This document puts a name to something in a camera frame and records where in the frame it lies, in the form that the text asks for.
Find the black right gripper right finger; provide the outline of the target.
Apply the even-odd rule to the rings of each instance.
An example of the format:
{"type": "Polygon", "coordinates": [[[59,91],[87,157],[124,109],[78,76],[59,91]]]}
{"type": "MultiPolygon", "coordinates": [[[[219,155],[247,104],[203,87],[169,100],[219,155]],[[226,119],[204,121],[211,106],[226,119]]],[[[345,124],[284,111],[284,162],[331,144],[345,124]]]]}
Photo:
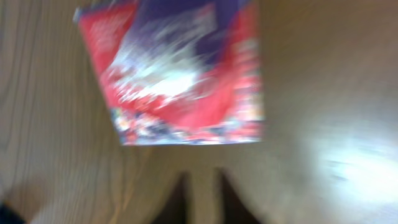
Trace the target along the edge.
{"type": "Polygon", "coordinates": [[[240,199],[225,169],[217,169],[222,224],[261,224],[240,199]]]}

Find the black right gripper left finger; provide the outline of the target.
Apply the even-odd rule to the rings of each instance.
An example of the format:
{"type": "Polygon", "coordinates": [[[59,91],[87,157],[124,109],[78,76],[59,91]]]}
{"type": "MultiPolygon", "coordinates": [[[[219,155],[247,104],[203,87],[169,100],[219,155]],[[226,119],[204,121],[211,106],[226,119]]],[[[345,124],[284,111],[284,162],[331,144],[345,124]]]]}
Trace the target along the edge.
{"type": "Polygon", "coordinates": [[[164,206],[150,224],[187,224],[188,174],[181,173],[164,206]]]}

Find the red purple pad pack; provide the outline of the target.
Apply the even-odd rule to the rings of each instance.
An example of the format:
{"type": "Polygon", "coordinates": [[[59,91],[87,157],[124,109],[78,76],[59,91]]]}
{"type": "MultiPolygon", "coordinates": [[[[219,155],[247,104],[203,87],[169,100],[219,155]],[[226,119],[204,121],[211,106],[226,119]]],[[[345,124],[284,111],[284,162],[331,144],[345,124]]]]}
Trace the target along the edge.
{"type": "Polygon", "coordinates": [[[261,140],[254,1],[110,1],[74,21],[121,144],[261,140]]]}

